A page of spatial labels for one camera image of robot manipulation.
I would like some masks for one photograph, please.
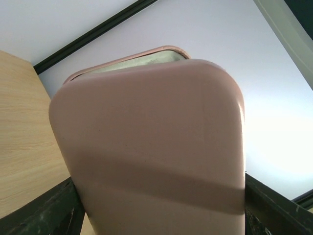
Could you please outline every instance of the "white surface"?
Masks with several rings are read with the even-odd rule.
[[[72,73],[163,45],[224,67],[246,106],[246,170],[293,199],[313,188],[313,92],[253,0],[159,0],[40,75]]]
[[[0,0],[0,49],[36,64],[136,0]]]

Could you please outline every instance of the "light wood tabletop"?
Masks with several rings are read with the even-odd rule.
[[[69,177],[32,65],[0,51],[0,218]],[[84,220],[81,234],[94,234]]]

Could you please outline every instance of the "white wall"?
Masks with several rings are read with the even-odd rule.
[[[313,188],[313,92],[253,0],[159,0],[40,78],[53,96],[77,70],[162,45],[215,62],[237,81],[249,174],[289,199]]]
[[[0,49],[37,64],[136,0],[0,0]]]

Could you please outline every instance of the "white panel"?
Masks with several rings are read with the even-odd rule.
[[[253,0],[159,0],[50,68],[50,96],[72,73],[162,45],[224,67],[246,106],[246,170],[293,199],[313,188],[313,92]]]
[[[0,0],[0,49],[36,64],[136,0]]]

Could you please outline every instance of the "wooden surface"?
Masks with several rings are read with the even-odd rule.
[[[32,65],[0,51],[0,218],[69,177]],[[85,220],[83,235],[93,234]]]

